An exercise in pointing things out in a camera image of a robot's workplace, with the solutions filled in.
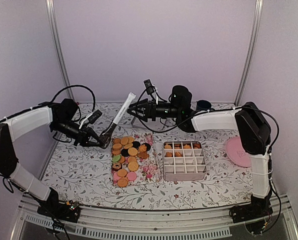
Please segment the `silver white tongs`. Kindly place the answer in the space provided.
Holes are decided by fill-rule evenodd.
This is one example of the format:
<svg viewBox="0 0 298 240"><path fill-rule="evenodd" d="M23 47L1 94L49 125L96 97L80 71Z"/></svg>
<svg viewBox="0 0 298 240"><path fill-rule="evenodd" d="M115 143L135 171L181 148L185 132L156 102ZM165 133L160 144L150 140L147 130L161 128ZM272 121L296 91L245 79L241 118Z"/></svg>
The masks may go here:
<svg viewBox="0 0 298 240"><path fill-rule="evenodd" d="M136 95L133 92L130 92L127 99L123 103L122 107L116 114L113 121L110 125L100 134L99 139L101 141L101 148L106 149L109 146L112 134L119 124L120 120L122 119L123 115L126 113L127 109L129 108L131 102L136 98Z"/></svg>

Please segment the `green sandwich cookie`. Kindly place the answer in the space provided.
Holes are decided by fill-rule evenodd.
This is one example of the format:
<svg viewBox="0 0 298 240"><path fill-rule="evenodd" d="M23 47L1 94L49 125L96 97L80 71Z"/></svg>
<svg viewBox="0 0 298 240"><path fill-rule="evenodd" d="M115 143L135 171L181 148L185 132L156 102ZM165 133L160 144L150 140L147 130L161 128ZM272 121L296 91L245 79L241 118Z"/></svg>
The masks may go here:
<svg viewBox="0 0 298 240"><path fill-rule="evenodd" d="M121 155L120 155L120 154L115 155L115 156L112 158L112 162L113 162L113 163L119 162L120 159L121 159Z"/></svg>

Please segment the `orange leaf cookie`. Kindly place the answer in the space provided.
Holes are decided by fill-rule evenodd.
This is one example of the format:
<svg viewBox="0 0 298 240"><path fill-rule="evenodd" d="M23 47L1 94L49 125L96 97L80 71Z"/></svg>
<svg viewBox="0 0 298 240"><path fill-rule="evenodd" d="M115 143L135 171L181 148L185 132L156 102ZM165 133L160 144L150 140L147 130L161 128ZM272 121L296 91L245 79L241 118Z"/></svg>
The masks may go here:
<svg viewBox="0 0 298 240"><path fill-rule="evenodd" d="M173 149L173 144L172 144L171 142L169 142L169 143L168 143L168 142L165 143L165 144L164 144L164 149L165 149L165 150L169 150L169 151L172 150L172 149Z"/></svg>

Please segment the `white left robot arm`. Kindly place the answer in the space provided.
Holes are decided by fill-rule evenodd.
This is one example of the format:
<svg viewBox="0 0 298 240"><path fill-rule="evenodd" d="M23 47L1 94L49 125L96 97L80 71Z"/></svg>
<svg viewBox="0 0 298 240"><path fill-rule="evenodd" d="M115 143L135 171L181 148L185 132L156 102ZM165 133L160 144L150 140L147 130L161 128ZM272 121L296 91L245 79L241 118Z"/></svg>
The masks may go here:
<svg viewBox="0 0 298 240"><path fill-rule="evenodd" d="M46 186L23 167L14 150L14 142L47 125L52 132L60 132L74 140L75 146L106 148L108 138L104 134L97 135L90 127L102 112L93 109L78 123L73 120L78 109L72 99L65 98L61 103L43 102L0 120L0 177L8 181L6 188L10 192L13 191L12 187L16 187L29 194L52 217L59 217L63 211L71 212L75 207L60 203L56 190Z"/></svg>

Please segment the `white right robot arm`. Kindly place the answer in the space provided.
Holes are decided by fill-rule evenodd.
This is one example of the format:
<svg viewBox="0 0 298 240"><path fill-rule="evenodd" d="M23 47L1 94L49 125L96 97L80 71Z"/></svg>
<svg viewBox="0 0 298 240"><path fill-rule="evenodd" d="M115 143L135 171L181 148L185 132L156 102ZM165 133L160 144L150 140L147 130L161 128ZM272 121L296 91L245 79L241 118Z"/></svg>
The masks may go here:
<svg viewBox="0 0 298 240"><path fill-rule="evenodd" d="M169 101L157 98L139 99L131 104L127 112L142 123L149 119L175 118L176 126L184 132L194 133L204 130L237 130L242 147L250 155L253 176L253 192L247 214L258 218L266 211L272 195L271 174L272 152L271 127L265 119L265 113L253 102L221 110L191 109L192 94L182 85L172 88Z"/></svg>

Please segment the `dark blue mug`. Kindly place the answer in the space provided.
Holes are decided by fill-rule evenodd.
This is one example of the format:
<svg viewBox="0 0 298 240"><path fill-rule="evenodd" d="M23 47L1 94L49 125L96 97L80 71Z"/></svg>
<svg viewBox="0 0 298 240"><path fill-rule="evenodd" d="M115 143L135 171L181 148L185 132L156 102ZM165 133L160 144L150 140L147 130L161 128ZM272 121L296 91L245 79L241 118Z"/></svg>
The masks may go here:
<svg viewBox="0 0 298 240"><path fill-rule="evenodd" d="M213 110L212 104L207 100L199 100L196 102L197 111Z"/></svg>

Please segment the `pink sandwich cookie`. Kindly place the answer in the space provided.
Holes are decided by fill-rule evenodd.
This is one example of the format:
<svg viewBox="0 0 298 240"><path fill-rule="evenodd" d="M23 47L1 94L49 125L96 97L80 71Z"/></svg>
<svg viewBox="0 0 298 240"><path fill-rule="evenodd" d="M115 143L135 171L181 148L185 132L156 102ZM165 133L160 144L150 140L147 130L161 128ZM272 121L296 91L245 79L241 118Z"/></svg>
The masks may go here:
<svg viewBox="0 0 298 240"><path fill-rule="evenodd" d="M137 179L137 174L136 172L132 171L132 172L129 172L126 177L128 178L128 180L131 182L134 182L136 179Z"/></svg>

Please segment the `floral rectangular tray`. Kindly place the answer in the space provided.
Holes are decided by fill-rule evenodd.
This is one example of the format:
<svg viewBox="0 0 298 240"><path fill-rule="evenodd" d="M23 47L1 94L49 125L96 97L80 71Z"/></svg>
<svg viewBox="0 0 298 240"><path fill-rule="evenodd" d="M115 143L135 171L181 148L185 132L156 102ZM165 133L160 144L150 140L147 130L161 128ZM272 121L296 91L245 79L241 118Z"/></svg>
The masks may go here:
<svg viewBox="0 0 298 240"><path fill-rule="evenodd" d="M112 158L121 155L119 163L122 164L118 171L111 169L114 186L125 188L159 182L162 175L151 133L114 136L111 142ZM137 174L137 179L132 182L126 177L131 171Z"/></svg>

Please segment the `pink divided cookie tin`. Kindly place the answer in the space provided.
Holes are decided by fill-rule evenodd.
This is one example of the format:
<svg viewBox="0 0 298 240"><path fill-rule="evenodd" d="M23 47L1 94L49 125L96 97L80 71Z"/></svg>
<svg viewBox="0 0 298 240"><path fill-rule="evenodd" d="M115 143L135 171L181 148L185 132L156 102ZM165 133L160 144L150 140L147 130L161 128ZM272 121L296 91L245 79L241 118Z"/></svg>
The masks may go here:
<svg viewBox="0 0 298 240"><path fill-rule="evenodd" d="M173 149L169 151L163 149L164 180L201 181L207 171L201 143L198 141L169 141L169 143L173 144Z"/></svg>

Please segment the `pink plate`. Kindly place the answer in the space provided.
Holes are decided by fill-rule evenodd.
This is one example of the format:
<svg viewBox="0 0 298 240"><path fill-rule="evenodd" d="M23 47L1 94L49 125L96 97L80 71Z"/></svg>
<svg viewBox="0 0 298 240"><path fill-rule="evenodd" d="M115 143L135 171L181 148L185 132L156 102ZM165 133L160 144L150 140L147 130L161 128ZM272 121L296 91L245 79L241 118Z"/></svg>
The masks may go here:
<svg viewBox="0 0 298 240"><path fill-rule="evenodd" d="M239 136L228 139L225 145L225 151L232 163L244 168L251 167L250 156L245 152Z"/></svg>

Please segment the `front aluminium rail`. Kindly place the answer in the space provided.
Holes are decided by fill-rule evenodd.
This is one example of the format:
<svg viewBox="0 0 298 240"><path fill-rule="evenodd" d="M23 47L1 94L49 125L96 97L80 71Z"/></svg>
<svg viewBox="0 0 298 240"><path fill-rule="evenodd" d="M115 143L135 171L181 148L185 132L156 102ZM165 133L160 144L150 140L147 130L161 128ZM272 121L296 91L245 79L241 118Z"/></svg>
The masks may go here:
<svg viewBox="0 0 298 240"><path fill-rule="evenodd" d="M272 197L273 215L265 233L264 218L233 222L229 207L187 210L126 210L82 206L78 222L52 225L37 213L37 203L23 197L17 209L13 240L298 240L298 224L286 195Z"/></svg>

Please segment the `left aluminium frame post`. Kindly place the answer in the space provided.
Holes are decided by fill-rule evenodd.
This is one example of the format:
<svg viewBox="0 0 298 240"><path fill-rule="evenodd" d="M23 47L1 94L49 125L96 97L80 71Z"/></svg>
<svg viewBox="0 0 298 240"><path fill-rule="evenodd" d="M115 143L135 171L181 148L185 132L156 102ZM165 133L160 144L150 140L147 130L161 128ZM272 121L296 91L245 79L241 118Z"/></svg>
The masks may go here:
<svg viewBox="0 0 298 240"><path fill-rule="evenodd" d="M65 59L64 59L63 52L62 52L62 48L61 48L61 42L60 42L57 21L56 21L55 8L54 8L54 1L46 0L45 3L46 3L48 21L49 21L49 25L50 25L50 29L51 29L51 35L53 38L56 56L57 56L57 60L58 60L59 68L60 68L60 73L62 75L62 80L63 80L64 86L68 87L71 84L70 84L70 80L68 77L68 73L67 73L67 69L66 69L66 65L65 65Z"/></svg>

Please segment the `aluminium frame post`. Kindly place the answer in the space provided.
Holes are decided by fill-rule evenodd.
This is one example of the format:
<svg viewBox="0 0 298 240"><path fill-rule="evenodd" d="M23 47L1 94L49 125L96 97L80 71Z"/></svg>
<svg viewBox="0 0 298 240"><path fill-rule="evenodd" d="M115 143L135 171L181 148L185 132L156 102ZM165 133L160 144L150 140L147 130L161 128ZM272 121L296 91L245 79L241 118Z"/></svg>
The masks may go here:
<svg viewBox="0 0 298 240"><path fill-rule="evenodd" d="M261 24L261 18L262 18L262 11L263 11L263 0L256 0L255 1L255 9L254 9L254 16L253 16L253 22L252 22L252 27L251 27L251 35L250 35L250 40L249 40L249 45L247 48L247 54L246 54L246 59L244 63L244 67L242 70L242 75L240 79L240 83L238 86L238 91L235 97L234 104L237 106L241 103L242 96L247 84L249 72L251 69L252 65L252 59L256 47L256 42L257 42L257 37L259 33L259 28Z"/></svg>
<svg viewBox="0 0 298 240"><path fill-rule="evenodd" d="M60 73L62 75L62 80L63 80L64 86L68 87L71 84L70 84L70 80L68 77L68 73L67 73L67 69L66 69L66 65L65 65L65 59L64 59L63 52L62 52L62 48L61 48L61 42L60 42L57 21L56 21L55 8L54 8L54 1L46 0L45 3L46 3L48 21L49 21L49 25L50 25L50 29L51 29L51 35L53 38L56 56L57 56L57 60L58 60L59 68L60 68Z"/></svg>

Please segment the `right aluminium frame post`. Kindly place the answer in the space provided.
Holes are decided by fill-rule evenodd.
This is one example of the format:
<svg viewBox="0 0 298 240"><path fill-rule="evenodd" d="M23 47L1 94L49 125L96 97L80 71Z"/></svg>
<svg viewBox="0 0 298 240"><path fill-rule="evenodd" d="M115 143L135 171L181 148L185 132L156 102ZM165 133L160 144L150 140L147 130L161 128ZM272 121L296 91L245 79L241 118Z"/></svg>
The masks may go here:
<svg viewBox="0 0 298 240"><path fill-rule="evenodd" d="M256 0L255 1L255 9L254 9L254 16L253 16L253 22L252 22L252 27L251 27L251 35L250 35L250 40L249 40L249 45L247 48L247 54L246 54L246 59L244 63L244 67L242 70L242 75L240 79L240 83L238 86L238 91L235 97L234 104L237 106L241 103L242 96L247 84L249 72L251 69L252 65L252 59L256 47L256 42L257 42L257 37L259 33L259 28L261 24L261 18L262 18L262 11L263 11L263 0Z"/></svg>

